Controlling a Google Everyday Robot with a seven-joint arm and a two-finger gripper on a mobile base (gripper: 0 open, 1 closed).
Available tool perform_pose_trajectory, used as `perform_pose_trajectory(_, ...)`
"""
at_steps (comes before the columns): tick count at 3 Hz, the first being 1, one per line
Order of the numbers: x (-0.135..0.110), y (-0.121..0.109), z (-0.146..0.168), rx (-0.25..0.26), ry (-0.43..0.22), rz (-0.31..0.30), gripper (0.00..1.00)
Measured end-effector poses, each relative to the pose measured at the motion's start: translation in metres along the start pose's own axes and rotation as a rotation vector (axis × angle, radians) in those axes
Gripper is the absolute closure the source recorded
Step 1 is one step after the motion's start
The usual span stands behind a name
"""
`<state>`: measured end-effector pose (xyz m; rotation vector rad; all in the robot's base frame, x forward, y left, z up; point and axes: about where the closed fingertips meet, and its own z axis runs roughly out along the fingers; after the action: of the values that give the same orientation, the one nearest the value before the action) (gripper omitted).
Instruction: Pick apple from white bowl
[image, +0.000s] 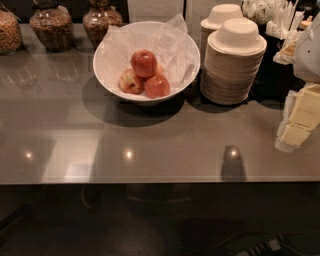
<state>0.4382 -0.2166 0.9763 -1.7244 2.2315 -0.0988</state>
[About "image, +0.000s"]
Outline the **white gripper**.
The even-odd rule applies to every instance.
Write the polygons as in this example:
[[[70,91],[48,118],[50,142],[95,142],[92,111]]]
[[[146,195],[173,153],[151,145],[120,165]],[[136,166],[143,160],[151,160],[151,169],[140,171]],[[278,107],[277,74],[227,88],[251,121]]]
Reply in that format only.
[[[283,110],[275,147],[294,152],[320,124],[320,84],[307,83],[298,92],[290,90]]]

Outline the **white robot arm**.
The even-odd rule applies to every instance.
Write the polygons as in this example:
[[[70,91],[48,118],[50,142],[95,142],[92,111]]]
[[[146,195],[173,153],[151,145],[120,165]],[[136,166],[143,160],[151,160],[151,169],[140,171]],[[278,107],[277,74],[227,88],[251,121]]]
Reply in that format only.
[[[320,14],[299,36],[293,71],[305,82],[298,92],[286,97],[275,147],[283,152],[298,149],[320,124]]]

